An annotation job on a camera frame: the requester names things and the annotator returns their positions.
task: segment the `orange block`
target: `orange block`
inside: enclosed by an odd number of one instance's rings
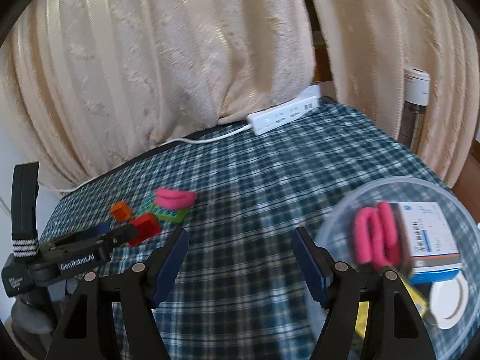
[[[128,221],[131,218],[131,208],[125,202],[116,202],[110,208],[110,215],[118,222]]]

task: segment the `white bottle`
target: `white bottle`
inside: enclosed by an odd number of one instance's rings
[[[417,153],[422,137],[430,95],[430,75],[423,70],[405,68],[405,95],[398,141]]]

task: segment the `yellow object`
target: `yellow object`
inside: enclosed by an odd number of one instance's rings
[[[409,292],[415,306],[417,307],[418,313],[423,318],[425,313],[427,312],[428,302],[423,297],[421,293],[419,293],[414,287],[412,287],[402,276],[403,284],[406,287],[406,290]],[[355,332],[361,337],[365,338],[365,332],[367,330],[367,318],[368,318],[368,302],[360,302],[358,305],[358,314],[357,314],[357,323],[355,324]]]

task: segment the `red block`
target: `red block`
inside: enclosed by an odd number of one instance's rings
[[[149,212],[139,216],[138,218],[135,218],[130,223],[137,228],[138,232],[137,238],[128,241],[130,246],[138,245],[140,242],[153,237],[161,231],[160,223],[158,223],[157,217]]]

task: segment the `white power cord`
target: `white power cord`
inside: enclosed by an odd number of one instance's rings
[[[247,131],[247,130],[250,130],[250,129],[251,129],[251,125],[247,124],[243,127],[240,127],[237,130],[234,130],[234,131],[229,132],[227,134],[220,135],[219,137],[210,138],[210,139],[195,140],[195,139],[187,139],[187,138],[174,138],[174,139],[167,140],[166,142],[162,143],[158,147],[167,145],[167,144],[172,143],[172,142],[183,142],[183,143],[189,143],[189,144],[192,144],[192,145],[201,145],[201,144],[204,144],[204,143],[212,143],[212,142],[217,142],[218,140],[222,140],[222,139],[225,139],[225,138],[232,137],[234,135],[237,135],[241,132],[244,132],[244,131]],[[76,191],[78,188],[83,187],[85,184],[88,184],[90,181],[95,180],[96,178],[97,177],[91,178],[90,180],[87,180],[87,181],[81,183],[79,186],[77,186],[77,187],[75,187],[71,190],[52,190],[51,188],[48,188],[48,187],[46,187],[46,188],[49,189],[52,192],[73,192],[73,191]]]

